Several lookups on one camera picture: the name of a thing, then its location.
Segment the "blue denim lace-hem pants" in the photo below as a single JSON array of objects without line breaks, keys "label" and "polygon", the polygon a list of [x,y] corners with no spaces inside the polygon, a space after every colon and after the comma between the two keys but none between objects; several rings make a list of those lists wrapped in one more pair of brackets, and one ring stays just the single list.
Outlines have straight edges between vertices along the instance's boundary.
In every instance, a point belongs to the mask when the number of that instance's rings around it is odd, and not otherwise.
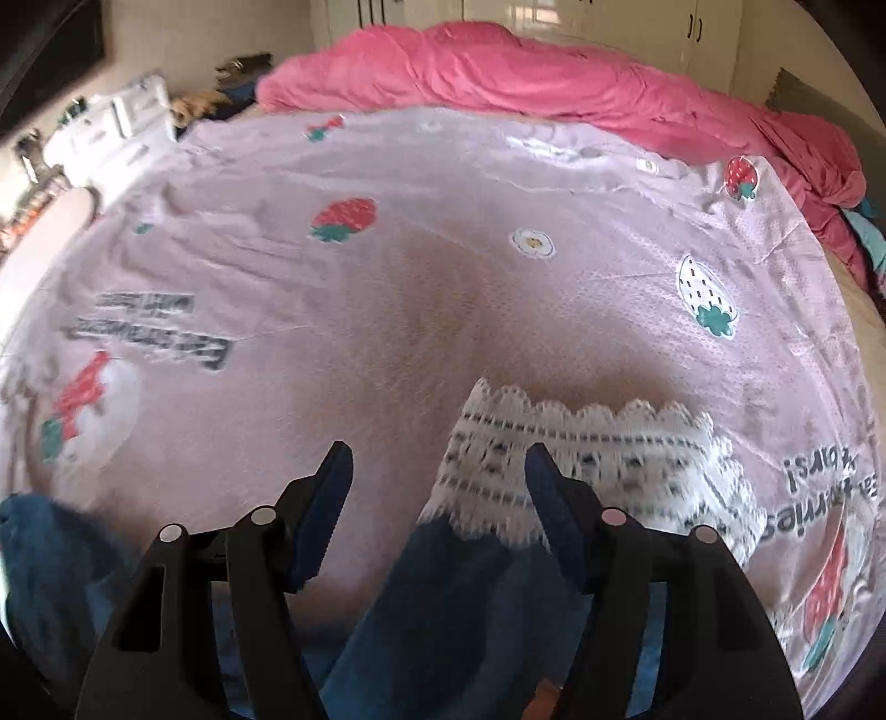
[{"label": "blue denim lace-hem pants", "polygon": [[[350,635],[306,640],[333,717],[518,718],[544,703],[542,681],[566,678],[590,601],[560,573],[530,501],[524,456],[538,443],[644,527],[709,525],[738,561],[763,537],[763,510],[707,415],[641,400],[571,411],[477,383],[377,599]],[[2,567],[19,664],[70,712],[135,558],[95,519],[23,493],[2,504]]]}]

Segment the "pink strawberry print bedsheet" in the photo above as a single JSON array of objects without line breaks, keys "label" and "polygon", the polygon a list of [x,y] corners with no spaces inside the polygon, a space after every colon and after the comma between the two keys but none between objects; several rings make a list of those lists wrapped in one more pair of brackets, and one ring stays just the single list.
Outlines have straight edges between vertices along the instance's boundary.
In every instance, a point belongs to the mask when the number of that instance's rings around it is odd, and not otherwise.
[{"label": "pink strawberry print bedsheet", "polygon": [[197,127],[66,244],[2,345],[2,502],[133,553],[228,525],[335,441],[354,479],[303,639],[346,637],[477,383],[707,415],[763,510],[738,561],[806,714],[884,612],[877,356],[760,157],[418,108]]}]

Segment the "white curved desk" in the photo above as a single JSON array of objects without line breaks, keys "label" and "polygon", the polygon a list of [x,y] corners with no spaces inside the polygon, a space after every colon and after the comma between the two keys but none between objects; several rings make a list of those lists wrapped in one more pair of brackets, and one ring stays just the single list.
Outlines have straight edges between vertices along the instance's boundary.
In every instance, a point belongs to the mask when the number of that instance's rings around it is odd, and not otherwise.
[{"label": "white curved desk", "polygon": [[95,195],[86,188],[70,189],[49,204],[3,264],[3,311],[30,297],[57,255],[91,224],[95,214]]}]

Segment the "colourful folded blanket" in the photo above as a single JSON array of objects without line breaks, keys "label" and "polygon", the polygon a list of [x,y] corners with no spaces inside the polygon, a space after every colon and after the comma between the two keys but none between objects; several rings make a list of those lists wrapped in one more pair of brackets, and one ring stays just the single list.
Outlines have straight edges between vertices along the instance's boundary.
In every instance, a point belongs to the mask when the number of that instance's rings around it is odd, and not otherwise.
[{"label": "colourful folded blanket", "polygon": [[847,220],[865,252],[865,264],[871,288],[878,300],[884,300],[884,264],[886,264],[884,214],[868,198],[863,198],[855,208],[842,208],[842,216]]}]

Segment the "white drawer cabinet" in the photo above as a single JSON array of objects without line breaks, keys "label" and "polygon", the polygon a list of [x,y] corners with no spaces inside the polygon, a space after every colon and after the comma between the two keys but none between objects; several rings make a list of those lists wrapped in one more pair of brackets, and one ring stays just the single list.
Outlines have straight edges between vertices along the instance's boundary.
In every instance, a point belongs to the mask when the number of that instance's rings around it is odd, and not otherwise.
[{"label": "white drawer cabinet", "polygon": [[150,74],[87,100],[86,110],[45,142],[44,159],[107,207],[175,145],[167,81]]}]

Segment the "clothes pile on chair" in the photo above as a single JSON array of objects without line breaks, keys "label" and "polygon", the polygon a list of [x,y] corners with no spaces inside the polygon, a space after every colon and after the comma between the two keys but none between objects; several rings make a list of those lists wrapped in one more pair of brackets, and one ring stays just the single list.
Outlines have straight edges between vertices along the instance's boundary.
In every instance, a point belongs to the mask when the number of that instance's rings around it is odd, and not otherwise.
[{"label": "clothes pile on chair", "polygon": [[171,100],[176,131],[183,133],[198,120],[230,120],[255,104],[258,81],[274,69],[270,53],[237,55],[215,68],[215,85]]}]

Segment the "white wardrobe doors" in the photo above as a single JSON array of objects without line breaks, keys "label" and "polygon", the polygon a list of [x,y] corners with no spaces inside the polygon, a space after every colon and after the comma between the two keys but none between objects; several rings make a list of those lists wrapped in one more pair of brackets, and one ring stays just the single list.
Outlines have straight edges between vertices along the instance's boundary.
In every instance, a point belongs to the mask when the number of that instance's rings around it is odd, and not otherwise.
[{"label": "white wardrobe doors", "polygon": [[743,17],[740,0],[317,0],[310,8],[320,48],[373,25],[485,21],[524,38],[617,49],[721,93],[732,86]]}]

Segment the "pink rumpled duvet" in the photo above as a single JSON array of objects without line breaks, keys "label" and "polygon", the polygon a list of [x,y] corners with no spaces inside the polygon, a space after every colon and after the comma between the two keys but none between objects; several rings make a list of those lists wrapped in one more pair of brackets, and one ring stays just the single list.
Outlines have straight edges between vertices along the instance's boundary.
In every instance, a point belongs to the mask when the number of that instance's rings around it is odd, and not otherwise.
[{"label": "pink rumpled duvet", "polygon": [[761,156],[820,243],[856,282],[867,280],[862,246],[842,216],[867,193],[846,131],[703,89],[612,49],[523,39],[493,23],[373,25],[279,63],[255,96],[266,112],[447,106],[581,121],[691,165]]}]

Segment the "wall-mounted black television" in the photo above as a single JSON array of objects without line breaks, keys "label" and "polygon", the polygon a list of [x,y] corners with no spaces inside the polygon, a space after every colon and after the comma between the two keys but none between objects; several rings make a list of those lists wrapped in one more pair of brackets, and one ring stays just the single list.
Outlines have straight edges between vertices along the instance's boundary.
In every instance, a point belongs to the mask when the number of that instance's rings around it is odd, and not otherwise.
[{"label": "wall-mounted black television", "polygon": [[2,140],[105,57],[99,0],[3,0]]}]

